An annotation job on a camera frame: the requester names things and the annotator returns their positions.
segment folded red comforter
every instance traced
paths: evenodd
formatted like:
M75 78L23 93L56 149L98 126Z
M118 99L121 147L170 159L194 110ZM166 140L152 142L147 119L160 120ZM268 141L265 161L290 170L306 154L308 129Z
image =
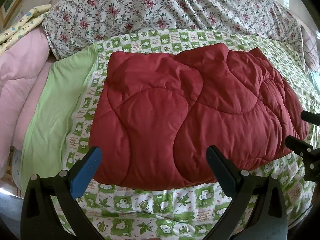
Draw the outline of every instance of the folded red comforter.
M114 52L91 127L90 145L103 153L94 179L144 190L215 182L210 145L253 170L290 152L286 136L307 136L301 111L258 48Z

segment screw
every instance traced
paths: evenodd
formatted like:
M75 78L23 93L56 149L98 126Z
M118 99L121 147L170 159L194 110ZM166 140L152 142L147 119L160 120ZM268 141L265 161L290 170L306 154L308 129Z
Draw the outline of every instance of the screw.
M37 174L33 174L32 176L31 176L31 180L36 180L38 178L38 175Z
M242 170L242 171L241 171L241 174L242 174L243 176L248 176L248 175L249 175L249 171L247 171L247 170Z
M64 176L66 176L67 174L68 174L68 172L67 172L66 170L62 170L62 171L59 172L59 176L60 176L60 177L64 177Z

